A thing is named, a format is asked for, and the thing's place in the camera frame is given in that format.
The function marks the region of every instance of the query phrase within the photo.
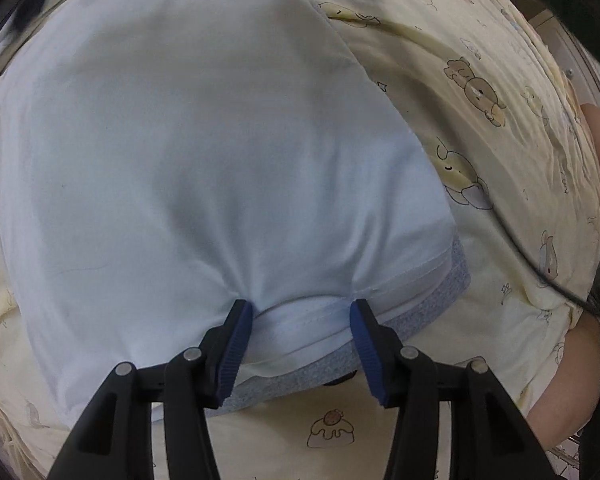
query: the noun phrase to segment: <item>silver screw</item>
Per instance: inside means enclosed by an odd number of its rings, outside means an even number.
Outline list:
[[[477,374],[485,374],[489,371],[489,365],[482,357],[478,357],[471,361],[471,368]]]
[[[200,359],[202,357],[202,350],[197,346],[192,346],[191,348],[187,348],[182,356],[186,361],[195,361],[196,359]]]
[[[419,354],[420,352],[418,352],[418,349],[415,346],[403,346],[400,349],[400,355],[405,359],[415,359]]]
[[[131,363],[120,363],[118,366],[116,366],[116,375],[124,377],[125,375],[129,375],[131,370],[133,370]]]

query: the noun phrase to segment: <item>bare skin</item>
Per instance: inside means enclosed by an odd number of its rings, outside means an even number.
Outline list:
[[[600,162],[600,109],[583,104]],[[564,340],[554,378],[526,418],[544,449],[565,441],[591,418],[600,398],[600,323],[584,312]]]

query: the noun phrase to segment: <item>white fabric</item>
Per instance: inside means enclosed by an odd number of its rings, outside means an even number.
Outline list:
[[[387,319],[433,290],[453,236],[417,138],[307,0],[69,0],[0,81],[0,238],[68,423],[236,298],[258,313],[242,380],[314,362],[355,297]]]

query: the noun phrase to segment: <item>blue gripper pad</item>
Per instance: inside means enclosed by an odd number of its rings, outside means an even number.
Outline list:
[[[219,403],[231,395],[234,389],[235,378],[240,369],[240,363],[244,357],[251,337],[253,327],[253,305],[248,301],[242,306],[240,317],[235,324],[234,331],[226,345],[224,355],[216,370],[216,398]]]
[[[368,306],[363,307],[365,312],[362,312],[357,301],[351,303],[349,311],[349,323],[351,333],[353,334],[353,343],[356,346],[360,362],[365,371],[366,382],[369,385],[371,394],[378,399],[381,405],[385,406],[388,402],[388,393],[384,386],[384,369],[382,359],[373,342],[372,335],[368,330],[368,322],[365,322],[365,317],[370,315],[373,318],[373,324],[378,326],[373,313]]]

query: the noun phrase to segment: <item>cartoon print bed sheet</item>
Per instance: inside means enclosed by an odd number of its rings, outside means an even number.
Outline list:
[[[451,364],[484,356],[528,412],[580,313],[517,259],[491,209],[549,280],[581,296],[600,257],[600,171],[560,69],[508,0],[311,1],[419,136],[458,223],[472,284],[410,344]],[[381,477],[394,421],[356,377],[214,418],[210,428],[226,480],[350,480]],[[66,433],[0,268],[0,436],[29,479],[46,474]]]

